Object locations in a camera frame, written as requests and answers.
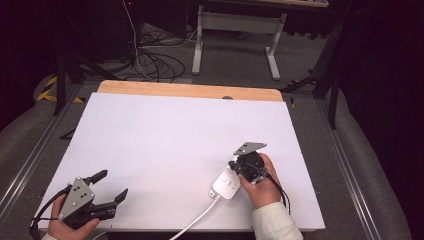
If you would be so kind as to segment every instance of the hand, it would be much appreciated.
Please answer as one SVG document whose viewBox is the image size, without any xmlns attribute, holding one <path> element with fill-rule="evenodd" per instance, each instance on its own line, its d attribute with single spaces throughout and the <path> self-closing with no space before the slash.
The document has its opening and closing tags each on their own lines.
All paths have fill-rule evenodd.
<svg viewBox="0 0 424 240">
<path fill-rule="evenodd" d="M 280 180 L 278 180 L 277 173 L 275 172 L 274 165 L 271 162 L 271 159 L 266 154 L 259 153 L 262 160 L 264 161 L 265 168 L 268 169 L 268 173 L 272 178 L 281 186 Z M 256 183 L 256 185 L 251 184 L 246 178 L 239 174 L 240 184 L 249 194 L 250 201 L 252 201 L 255 208 L 261 208 L 271 203 L 281 201 L 281 193 L 275 187 L 275 185 L 268 178 L 263 179 L 262 181 Z"/>
<path fill-rule="evenodd" d="M 65 194 L 61 195 L 53 202 L 51 213 L 52 218 L 57 218 L 59 216 L 60 206 L 65 196 Z M 48 233 L 50 236 L 56 239 L 83 240 L 96 228 L 99 222 L 100 220 L 95 218 L 86 223 L 84 226 L 80 227 L 78 230 L 75 230 L 66 225 L 61 220 L 51 220 L 49 222 Z"/>
</svg>

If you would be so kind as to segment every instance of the table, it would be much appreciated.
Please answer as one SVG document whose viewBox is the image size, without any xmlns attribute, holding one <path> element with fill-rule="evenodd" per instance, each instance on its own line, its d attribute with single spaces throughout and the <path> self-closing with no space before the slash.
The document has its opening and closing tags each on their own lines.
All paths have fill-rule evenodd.
<svg viewBox="0 0 424 240">
<path fill-rule="evenodd" d="M 235 100 L 217 99 L 224 96 Z M 211 203 L 211 184 L 242 139 L 266 142 L 263 152 L 284 159 L 273 163 L 286 176 L 280 180 L 299 228 L 325 228 L 287 106 L 273 89 L 104 81 L 91 96 L 41 206 L 65 182 L 108 169 L 108 176 L 92 186 L 95 203 L 129 191 L 116 217 L 99 229 L 176 231 Z M 247 194 L 238 191 L 192 229 L 251 231 L 252 210 Z"/>
<path fill-rule="evenodd" d="M 328 3 L 309 2 L 302 0 L 260 0 L 259 3 L 276 3 L 281 5 L 325 8 Z M 280 80 L 277 63 L 275 62 L 274 52 L 283 30 L 287 14 L 281 13 L 280 18 L 267 18 L 255 16 L 241 16 L 233 14 L 210 13 L 203 11 L 204 6 L 199 6 L 197 18 L 197 40 L 194 53 L 192 73 L 200 73 L 200 64 L 202 58 L 202 32 L 203 29 L 242 31 L 261 34 L 273 34 L 271 47 L 265 48 L 266 57 L 274 80 Z"/>
</svg>

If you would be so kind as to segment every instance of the sleeve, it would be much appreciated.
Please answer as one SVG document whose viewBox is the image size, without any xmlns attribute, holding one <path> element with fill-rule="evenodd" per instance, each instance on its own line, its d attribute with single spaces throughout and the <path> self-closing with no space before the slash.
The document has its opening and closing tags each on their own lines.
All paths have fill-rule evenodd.
<svg viewBox="0 0 424 240">
<path fill-rule="evenodd" d="M 281 202 L 272 203 L 253 211 L 253 227 L 257 240 L 303 239 Z"/>
<path fill-rule="evenodd" d="M 48 233 L 46 233 L 46 235 L 44 235 L 44 237 L 41 240 L 58 240 L 52 236 L 50 236 Z"/>
</svg>

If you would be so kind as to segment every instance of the white board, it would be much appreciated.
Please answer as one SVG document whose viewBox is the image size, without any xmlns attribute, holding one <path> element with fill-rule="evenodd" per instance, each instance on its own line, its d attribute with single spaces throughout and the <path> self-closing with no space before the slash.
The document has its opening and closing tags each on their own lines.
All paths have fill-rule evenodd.
<svg viewBox="0 0 424 240">
<path fill-rule="evenodd" d="M 260 151 L 273 161 L 296 225 L 325 228 L 284 102 L 94 93 L 41 206 L 76 177 L 107 169 L 90 185 L 94 203 L 112 201 L 125 188 L 128 196 L 98 228 L 180 230 L 212 203 L 213 182 L 244 142 L 267 143 Z M 192 229 L 250 230 L 252 210 L 241 188 Z"/>
</svg>

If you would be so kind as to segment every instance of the white plug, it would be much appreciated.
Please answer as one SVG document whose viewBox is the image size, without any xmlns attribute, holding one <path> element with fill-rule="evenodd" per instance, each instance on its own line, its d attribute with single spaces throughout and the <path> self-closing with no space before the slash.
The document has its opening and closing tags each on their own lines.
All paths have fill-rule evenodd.
<svg viewBox="0 0 424 240">
<path fill-rule="evenodd" d="M 213 183 L 209 196 L 215 198 L 215 195 L 219 194 L 225 199 L 231 199 L 239 188 L 240 180 L 237 174 L 227 166 Z"/>
</svg>

